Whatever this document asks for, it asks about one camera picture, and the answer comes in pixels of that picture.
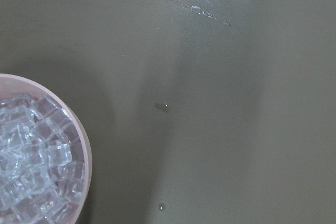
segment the bowl of ice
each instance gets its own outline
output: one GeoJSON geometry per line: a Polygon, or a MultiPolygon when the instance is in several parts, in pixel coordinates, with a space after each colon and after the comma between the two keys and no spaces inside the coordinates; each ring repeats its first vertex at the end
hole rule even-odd
{"type": "Polygon", "coordinates": [[[34,81],[0,74],[0,224],[74,224],[91,171],[71,109],[34,81]]]}

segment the bowl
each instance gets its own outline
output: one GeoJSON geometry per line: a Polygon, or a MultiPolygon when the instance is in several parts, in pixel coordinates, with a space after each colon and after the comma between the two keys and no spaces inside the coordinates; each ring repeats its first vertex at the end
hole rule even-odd
{"type": "Polygon", "coordinates": [[[59,97],[44,86],[20,76],[0,73],[0,99],[9,98],[15,93],[28,93],[35,100],[50,96],[68,113],[69,118],[76,127],[84,154],[85,174],[82,197],[78,203],[78,207],[68,215],[65,221],[68,224],[75,224],[88,194],[92,174],[92,153],[85,129],[74,112],[59,97]]]}

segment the clear ice cube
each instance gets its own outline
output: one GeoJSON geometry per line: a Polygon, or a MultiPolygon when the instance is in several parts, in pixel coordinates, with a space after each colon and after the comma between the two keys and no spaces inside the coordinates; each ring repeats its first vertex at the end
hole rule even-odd
{"type": "Polygon", "coordinates": [[[55,145],[56,141],[59,141],[63,144],[70,144],[68,137],[65,136],[62,132],[53,134],[47,145],[55,145]]]}
{"type": "Polygon", "coordinates": [[[12,211],[16,217],[24,224],[33,224],[39,217],[40,211],[33,200],[28,197],[12,206],[12,211]]]}
{"type": "Polygon", "coordinates": [[[40,166],[47,162],[47,154],[44,143],[25,145],[21,148],[21,152],[27,165],[40,166]]]}
{"type": "Polygon", "coordinates": [[[57,109],[52,115],[46,118],[46,122],[51,128],[58,131],[65,125],[71,123],[71,120],[64,109],[57,109]]]}
{"type": "Polygon", "coordinates": [[[78,204],[83,192],[83,182],[76,180],[60,180],[58,182],[57,191],[67,202],[78,204]]]}
{"type": "Polygon", "coordinates": [[[42,97],[38,101],[33,102],[29,108],[36,117],[41,120],[42,118],[51,115],[57,108],[59,108],[59,105],[51,97],[42,97]]]}
{"type": "Polygon", "coordinates": [[[4,196],[11,205],[25,198],[26,190],[19,179],[13,179],[4,186],[4,196]]]}
{"type": "Polygon", "coordinates": [[[5,128],[7,132],[11,132],[18,125],[24,125],[30,128],[35,124],[34,115],[24,105],[7,109],[6,115],[7,119],[6,123],[3,124],[3,128],[5,128]]]}
{"type": "Polygon", "coordinates": [[[84,163],[81,161],[70,162],[65,166],[59,166],[60,179],[77,179],[84,181],[84,163]]]}
{"type": "Polygon", "coordinates": [[[28,134],[28,127],[18,125],[10,133],[3,134],[3,138],[7,138],[8,148],[19,148],[27,143],[28,134]]]}
{"type": "Polygon", "coordinates": [[[56,187],[45,166],[32,167],[25,171],[19,179],[29,195],[40,194],[47,187],[56,187]]]}
{"type": "Polygon", "coordinates": [[[11,107],[17,107],[21,105],[28,107],[32,102],[32,97],[27,93],[17,93],[12,95],[11,102],[11,107]]]}
{"type": "Polygon", "coordinates": [[[78,132],[77,132],[76,127],[74,126],[73,123],[67,124],[63,128],[63,133],[64,133],[65,136],[68,137],[70,143],[80,142],[78,132]]]}
{"type": "Polygon", "coordinates": [[[53,136],[53,130],[43,121],[38,122],[30,131],[30,136],[38,137],[44,141],[49,141],[53,136]]]}
{"type": "Polygon", "coordinates": [[[49,166],[66,165],[71,162],[72,155],[70,145],[61,141],[54,141],[53,145],[48,146],[49,166]]]}
{"type": "Polygon", "coordinates": [[[44,143],[44,140],[42,140],[38,136],[28,135],[27,143],[29,143],[29,144],[40,144],[40,143],[44,143]]]}
{"type": "Polygon", "coordinates": [[[72,160],[73,161],[84,161],[83,147],[80,142],[70,145],[72,160]]]}
{"type": "Polygon", "coordinates": [[[72,212],[73,207],[70,205],[65,205],[61,210],[53,216],[55,223],[63,224],[67,216],[72,212]]]}
{"type": "Polygon", "coordinates": [[[22,171],[23,161],[19,154],[12,151],[0,152],[0,176],[13,176],[22,171]]]}
{"type": "Polygon", "coordinates": [[[36,196],[34,203],[47,217],[54,216],[66,204],[53,188],[47,188],[43,193],[36,196]]]}
{"type": "Polygon", "coordinates": [[[59,166],[53,166],[48,168],[48,174],[51,181],[56,182],[60,179],[59,166]]]}
{"type": "Polygon", "coordinates": [[[5,211],[13,204],[13,199],[8,197],[4,187],[0,187],[0,210],[5,211]]]}

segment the gray table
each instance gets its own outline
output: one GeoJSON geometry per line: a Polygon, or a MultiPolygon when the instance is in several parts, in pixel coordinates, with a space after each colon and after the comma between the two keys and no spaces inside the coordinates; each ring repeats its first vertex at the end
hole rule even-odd
{"type": "Polygon", "coordinates": [[[78,223],[335,223],[335,0],[0,6],[0,72],[89,135],[78,223]]]}

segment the water droplet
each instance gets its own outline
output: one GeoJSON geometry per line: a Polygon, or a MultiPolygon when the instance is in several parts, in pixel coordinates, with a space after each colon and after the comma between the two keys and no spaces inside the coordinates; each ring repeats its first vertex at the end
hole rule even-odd
{"type": "Polygon", "coordinates": [[[156,103],[155,107],[158,110],[162,110],[163,112],[169,112],[169,110],[170,110],[170,107],[166,103],[156,103]]]}
{"type": "Polygon", "coordinates": [[[166,210],[166,205],[165,205],[164,203],[160,203],[160,204],[159,204],[159,210],[160,210],[160,211],[164,211],[164,210],[166,210]]]}

